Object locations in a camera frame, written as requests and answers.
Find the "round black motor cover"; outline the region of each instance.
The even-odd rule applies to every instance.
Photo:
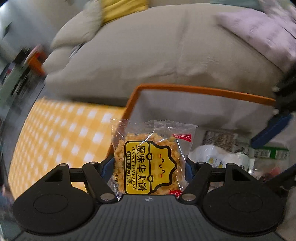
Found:
[[[281,199],[257,182],[239,182],[209,192],[202,203],[213,224],[241,235],[274,231],[284,216]]]
[[[73,230],[84,224],[93,212],[93,199],[74,187],[59,190],[53,186],[38,191],[33,186],[13,205],[13,214],[22,228],[47,235]]]

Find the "white crosshair logo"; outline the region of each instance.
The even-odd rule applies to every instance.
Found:
[[[151,197],[147,197],[147,198],[145,198],[145,201],[147,201],[147,202],[151,202],[151,201],[153,201],[153,198],[151,198]]]

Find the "yellow checkered tablecloth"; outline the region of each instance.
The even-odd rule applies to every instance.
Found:
[[[42,99],[32,107],[15,147],[9,170],[14,198],[60,163],[70,168],[105,159],[111,143],[110,118],[122,107]],[[83,183],[72,183],[85,190]]]

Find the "sofa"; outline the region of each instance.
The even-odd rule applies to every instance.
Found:
[[[44,63],[47,88],[58,96],[118,106],[124,106],[141,83],[273,96],[271,88],[283,72],[216,22],[217,13],[242,7],[152,3],[166,6],[104,25],[70,60],[73,46],[55,49]]]

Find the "yellow label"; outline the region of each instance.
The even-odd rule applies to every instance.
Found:
[[[124,146],[124,185],[127,194],[150,194],[172,184],[177,163],[169,146],[152,141],[128,141]]]

